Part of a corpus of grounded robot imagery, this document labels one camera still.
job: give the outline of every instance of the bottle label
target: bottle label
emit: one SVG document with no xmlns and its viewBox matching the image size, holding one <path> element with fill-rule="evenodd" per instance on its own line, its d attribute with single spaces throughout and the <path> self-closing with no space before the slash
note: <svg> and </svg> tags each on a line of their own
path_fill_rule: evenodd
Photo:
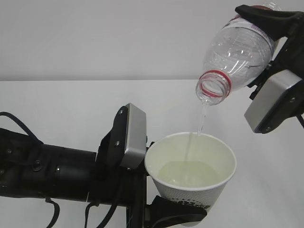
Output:
<svg viewBox="0 0 304 228">
<path fill-rule="evenodd" d="M 273 40 L 258 26 L 255 26 L 254 24 L 250 23 L 249 21 L 241 18 L 240 15 L 236 15 L 222 29 L 228 29 L 228 28 L 247 28 L 249 30 L 255 31 L 256 33 L 261 35 L 267 41 L 267 43 L 271 47 L 272 51 L 274 49 Z"/>
</svg>

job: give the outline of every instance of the bottle neck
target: bottle neck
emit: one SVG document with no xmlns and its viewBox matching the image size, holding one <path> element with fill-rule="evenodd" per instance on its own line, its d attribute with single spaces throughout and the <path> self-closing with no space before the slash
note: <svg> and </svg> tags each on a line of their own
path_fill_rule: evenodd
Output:
<svg viewBox="0 0 304 228">
<path fill-rule="evenodd" d="M 205 72 L 196 85 L 196 95 L 202 102 L 209 105 L 221 103 L 229 95 L 230 91 L 230 78 L 218 70 Z"/>
</svg>

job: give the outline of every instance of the screw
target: screw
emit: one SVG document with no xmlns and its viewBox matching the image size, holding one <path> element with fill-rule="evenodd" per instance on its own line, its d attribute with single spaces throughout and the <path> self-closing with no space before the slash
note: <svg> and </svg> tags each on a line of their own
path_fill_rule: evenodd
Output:
<svg viewBox="0 0 304 228">
<path fill-rule="evenodd" d="M 41 161 L 36 160 L 36 161 L 34 162 L 34 164 L 33 164 L 33 167 L 32 167 L 33 171 L 38 172 L 38 171 L 41 170 L 41 168 L 42 168 L 42 166 L 41 166 Z"/>
</svg>

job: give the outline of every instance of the water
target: water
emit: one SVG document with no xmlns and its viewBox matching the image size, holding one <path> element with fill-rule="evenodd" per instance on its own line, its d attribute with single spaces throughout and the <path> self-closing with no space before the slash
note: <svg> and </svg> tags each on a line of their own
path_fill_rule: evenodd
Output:
<svg viewBox="0 0 304 228">
<path fill-rule="evenodd" d="M 217 184 L 220 175 L 200 161 L 171 161 L 159 171 L 157 178 L 180 187 L 197 188 Z"/>
<path fill-rule="evenodd" d="M 209 104 L 202 102 L 202 111 L 200 115 L 200 120 L 199 120 L 199 127 L 198 127 L 198 136 L 202 133 L 206 115 L 207 115 L 207 110 L 208 110 Z"/>
<path fill-rule="evenodd" d="M 195 147 L 196 150 L 199 150 L 198 145 L 197 145 L 197 141 L 198 141 L 198 137 L 202 134 L 203 131 L 203 127 L 204 127 L 204 123 L 205 123 L 205 119 L 206 119 L 206 115 L 207 115 L 207 110 L 208 110 L 209 104 L 207 102 L 202 102 L 202 111 L 201 111 L 201 115 L 200 115 L 200 119 L 199 119 L 199 127 L 198 127 L 198 134 L 197 134 L 197 139 L 195 139 Z M 190 150 L 190 145 L 191 143 L 193 143 L 193 134 L 189 134 L 189 139 L 188 139 L 188 144 L 186 147 L 186 153 L 185 153 L 185 161 L 189 160 L 190 154 L 189 154 L 189 150 Z"/>
</svg>

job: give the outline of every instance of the red ring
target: red ring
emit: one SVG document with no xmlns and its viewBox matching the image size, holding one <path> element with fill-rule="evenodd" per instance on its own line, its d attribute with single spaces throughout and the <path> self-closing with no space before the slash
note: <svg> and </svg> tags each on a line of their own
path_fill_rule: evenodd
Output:
<svg viewBox="0 0 304 228">
<path fill-rule="evenodd" d="M 227 81 L 228 81 L 228 84 L 229 84 L 229 93 L 227 94 L 227 96 L 230 94 L 230 91 L 231 91 L 231 80 L 230 78 L 223 72 L 219 71 L 219 70 L 209 70 L 209 71 L 206 71 L 199 79 L 201 79 L 205 74 L 208 74 L 208 73 L 216 73 L 216 74 L 219 74 L 221 76 L 223 76 Z M 220 95 L 217 95 L 215 93 L 212 93 L 208 90 L 206 90 L 202 84 L 199 85 L 200 89 L 203 91 L 203 93 L 209 95 L 209 96 L 213 96 L 213 97 L 222 97 Z"/>
</svg>

